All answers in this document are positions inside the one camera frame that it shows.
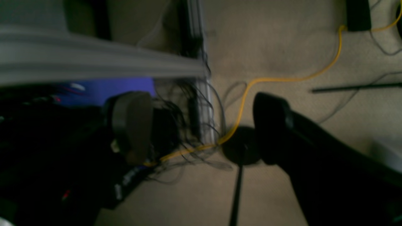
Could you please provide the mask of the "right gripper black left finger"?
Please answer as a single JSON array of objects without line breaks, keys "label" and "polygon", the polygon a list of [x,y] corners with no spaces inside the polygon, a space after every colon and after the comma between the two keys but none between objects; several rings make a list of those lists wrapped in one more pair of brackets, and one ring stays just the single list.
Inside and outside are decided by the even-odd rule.
[{"label": "right gripper black left finger", "polygon": [[2,226],[91,226],[113,171],[147,158],[148,92],[112,96],[103,107],[1,110]]}]

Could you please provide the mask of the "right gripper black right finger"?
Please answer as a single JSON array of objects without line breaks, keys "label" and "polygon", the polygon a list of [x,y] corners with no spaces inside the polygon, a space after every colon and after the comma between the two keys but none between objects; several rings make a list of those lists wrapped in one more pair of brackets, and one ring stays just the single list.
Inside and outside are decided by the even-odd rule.
[{"label": "right gripper black right finger", "polygon": [[289,176],[309,226],[400,226],[401,173],[350,148],[279,96],[259,92],[261,159]]}]

